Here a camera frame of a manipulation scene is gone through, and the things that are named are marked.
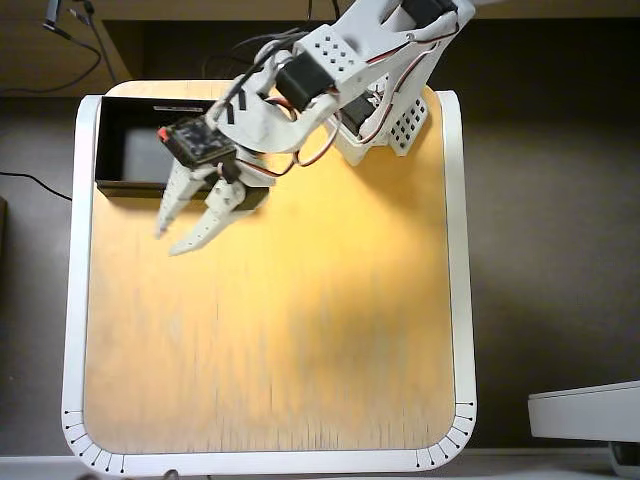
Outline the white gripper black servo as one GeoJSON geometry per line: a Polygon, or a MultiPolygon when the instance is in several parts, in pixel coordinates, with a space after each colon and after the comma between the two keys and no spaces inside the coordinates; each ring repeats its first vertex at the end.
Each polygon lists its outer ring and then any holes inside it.
{"type": "Polygon", "coordinates": [[[326,92],[303,110],[283,96],[261,97],[241,91],[229,106],[209,113],[209,126],[231,140],[235,153],[228,166],[204,164],[194,170],[173,160],[172,169],[156,217],[155,236],[160,238],[175,217],[212,174],[218,176],[205,199],[206,210],[193,229],[171,246],[177,256],[203,248],[235,221],[234,212],[253,211],[269,194],[276,180],[292,167],[309,167],[320,160],[336,141],[327,134],[325,144],[303,157],[307,138],[323,123],[336,122],[336,94],[326,92]]]}

